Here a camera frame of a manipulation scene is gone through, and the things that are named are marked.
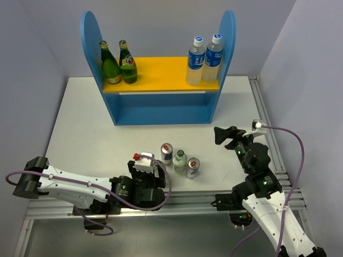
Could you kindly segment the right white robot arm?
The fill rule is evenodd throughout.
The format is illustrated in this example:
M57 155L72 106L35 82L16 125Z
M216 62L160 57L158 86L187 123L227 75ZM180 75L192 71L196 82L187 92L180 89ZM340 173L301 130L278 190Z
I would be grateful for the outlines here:
M276 256L326 256L305 234L288 205L290 193L285 194L274 172L268 147L254 138L265 135L268 126L254 121L247 132L235 126L215 127L215 144L230 139L225 146L233 150L246 174L245 181L234 186L231 193L217 194L211 203L218 211L246 210L256 220L272 243Z

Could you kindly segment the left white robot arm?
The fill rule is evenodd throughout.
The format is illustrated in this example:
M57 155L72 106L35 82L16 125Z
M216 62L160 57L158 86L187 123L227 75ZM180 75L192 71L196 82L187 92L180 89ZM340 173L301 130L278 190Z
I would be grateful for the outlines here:
M170 197L164 188L171 179L164 163L153 154L135 154L128 162L130 176L89 177L60 170L46 157L36 157L26 163L20 178L14 183L13 195L25 199L41 196L73 204L73 214L119 214L121 209L159 210Z

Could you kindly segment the clear glass bottle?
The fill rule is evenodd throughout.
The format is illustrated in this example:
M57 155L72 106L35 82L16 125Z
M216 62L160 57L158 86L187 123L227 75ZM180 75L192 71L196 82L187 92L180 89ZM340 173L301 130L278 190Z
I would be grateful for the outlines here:
M173 156L173 169L177 173L184 173L187 168L187 155L183 150L178 150Z

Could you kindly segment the green Perrier bottle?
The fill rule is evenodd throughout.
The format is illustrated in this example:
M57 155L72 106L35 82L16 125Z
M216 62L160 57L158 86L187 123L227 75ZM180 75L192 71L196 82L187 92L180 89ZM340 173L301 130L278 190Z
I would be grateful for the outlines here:
M127 84L134 84L138 78L136 62L128 50L126 40L120 40L118 45L120 47L119 66L122 79Z
M106 41L99 42L101 49L101 68L102 73L109 84L115 85L121 81L119 65L110 52Z

